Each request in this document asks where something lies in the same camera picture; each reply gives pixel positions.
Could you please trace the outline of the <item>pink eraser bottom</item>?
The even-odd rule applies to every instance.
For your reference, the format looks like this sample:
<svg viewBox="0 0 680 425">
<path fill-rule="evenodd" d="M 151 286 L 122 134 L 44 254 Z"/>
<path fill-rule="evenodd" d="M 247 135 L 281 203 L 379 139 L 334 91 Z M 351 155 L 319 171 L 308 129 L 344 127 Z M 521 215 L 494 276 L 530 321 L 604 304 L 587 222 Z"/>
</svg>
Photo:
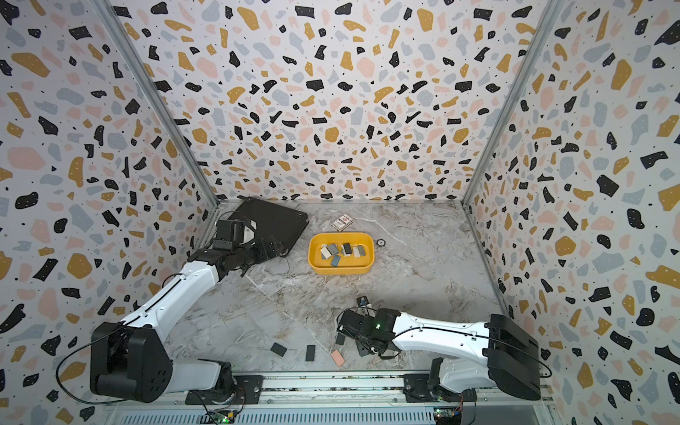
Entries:
<svg viewBox="0 0 680 425">
<path fill-rule="evenodd" d="M 338 368 L 341 368 L 345 364 L 345 358 L 342 356 L 339 350 L 331 352 L 330 356 Z"/>
</svg>

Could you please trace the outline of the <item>black eraser bottom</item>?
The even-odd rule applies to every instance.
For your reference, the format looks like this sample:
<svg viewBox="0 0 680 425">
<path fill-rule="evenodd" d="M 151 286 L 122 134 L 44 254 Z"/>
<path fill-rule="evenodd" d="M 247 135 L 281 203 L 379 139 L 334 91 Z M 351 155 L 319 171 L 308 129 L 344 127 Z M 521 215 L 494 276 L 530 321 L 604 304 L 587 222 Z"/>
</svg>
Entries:
<svg viewBox="0 0 680 425">
<path fill-rule="evenodd" d="M 306 362 L 313 362 L 315 360 L 315 349 L 314 345 L 306 347 Z"/>
</svg>

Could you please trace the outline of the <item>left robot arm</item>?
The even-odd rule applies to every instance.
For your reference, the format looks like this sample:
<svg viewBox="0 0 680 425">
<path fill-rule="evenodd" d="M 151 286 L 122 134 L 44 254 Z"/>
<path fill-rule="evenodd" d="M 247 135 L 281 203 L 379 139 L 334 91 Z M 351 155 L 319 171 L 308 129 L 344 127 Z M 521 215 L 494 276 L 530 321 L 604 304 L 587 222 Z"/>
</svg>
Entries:
<svg viewBox="0 0 680 425">
<path fill-rule="evenodd" d="M 216 235 L 197 250 L 166 288 L 119 322 L 105 322 L 92 334 L 90 390 L 100 396 L 151 403 L 168 393 L 193 392 L 202 400 L 227 404 L 237 394 L 228 362 L 174 361 L 168 335 L 209 290 L 232 271 L 284 257 L 283 237 L 239 221 L 221 221 Z"/>
</svg>

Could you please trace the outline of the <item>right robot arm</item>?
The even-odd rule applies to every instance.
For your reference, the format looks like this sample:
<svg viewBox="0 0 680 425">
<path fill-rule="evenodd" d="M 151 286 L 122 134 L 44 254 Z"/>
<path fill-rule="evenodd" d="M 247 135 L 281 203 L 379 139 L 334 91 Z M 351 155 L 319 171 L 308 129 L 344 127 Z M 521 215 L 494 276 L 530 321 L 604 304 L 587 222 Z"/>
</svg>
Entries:
<svg viewBox="0 0 680 425">
<path fill-rule="evenodd" d="M 361 297 L 336 318 L 339 334 L 363 355 L 387 361 L 403 352 L 432 352 L 428 374 L 404 377 L 409 403 L 472 402 L 482 388 L 495 387 L 521 400 L 538 401 L 546 368 L 535 338 L 504 315 L 486 322 L 442 322 L 402 311 L 373 309 Z"/>
</svg>

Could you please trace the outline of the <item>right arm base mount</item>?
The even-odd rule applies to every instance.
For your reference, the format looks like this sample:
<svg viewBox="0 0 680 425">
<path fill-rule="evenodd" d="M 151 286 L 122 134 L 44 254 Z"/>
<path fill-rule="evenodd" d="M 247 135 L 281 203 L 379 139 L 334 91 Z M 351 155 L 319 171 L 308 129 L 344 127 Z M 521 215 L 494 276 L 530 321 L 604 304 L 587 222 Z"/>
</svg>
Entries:
<svg viewBox="0 0 680 425">
<path fill-rule="evenodd" d="M 477 402 L 475 389 L 467 389 L 462 392 L 450 391 L 442 386 L 438 377 L 433 377 L 429 374 L 404 375 L 403 393 L 406 396 L 407 403 Z"/>
</svg>

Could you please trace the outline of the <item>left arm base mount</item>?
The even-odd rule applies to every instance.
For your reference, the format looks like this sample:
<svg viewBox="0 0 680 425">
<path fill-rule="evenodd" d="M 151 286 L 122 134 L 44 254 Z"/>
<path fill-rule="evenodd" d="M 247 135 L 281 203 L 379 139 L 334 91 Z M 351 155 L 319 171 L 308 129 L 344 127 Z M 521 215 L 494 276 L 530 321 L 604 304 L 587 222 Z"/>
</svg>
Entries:
<svg viewBox="0 0 680 425">
<path fill-rule="evenodd" d="M 186 406 L 236 408 L 258 405 L 263 390 L 263 375 L 236 375 L 227 382 L 225 390 L 193 391 L 184 400 Z"/>
</svg>

